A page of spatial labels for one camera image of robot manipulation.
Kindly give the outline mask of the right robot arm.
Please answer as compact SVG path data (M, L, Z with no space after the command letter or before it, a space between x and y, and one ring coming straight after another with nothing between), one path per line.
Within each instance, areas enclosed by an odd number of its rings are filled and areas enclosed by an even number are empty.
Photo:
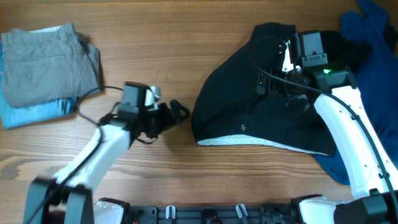
M385 152L361 100L351 69L330 63L316 30L278 40L290 60L282 73L261 75L305 95L327 125L348 173L352 201L308 195L291 201L295 223L397 223L397 168Z

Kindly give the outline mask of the black shorts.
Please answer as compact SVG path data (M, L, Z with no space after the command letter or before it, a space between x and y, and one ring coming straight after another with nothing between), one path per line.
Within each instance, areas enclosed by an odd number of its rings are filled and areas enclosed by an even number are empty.
M332 156L336 144L306 97L257 91L261 70L282 70L294 25L256 25L250 41L206 79L192 112L192 132L202 146L263 145Z

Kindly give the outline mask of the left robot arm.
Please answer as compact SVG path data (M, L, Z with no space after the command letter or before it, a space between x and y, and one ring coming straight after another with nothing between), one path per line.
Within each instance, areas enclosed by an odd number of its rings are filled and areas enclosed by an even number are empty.
M116 102L96 126L89 143L51 178L35 178L28 189L24 223L134 223L131 206L111 198L93 203L93 193L111 166L140 141L148 144L181 123L190 111L178 101L159 103L160 89L127 82Z

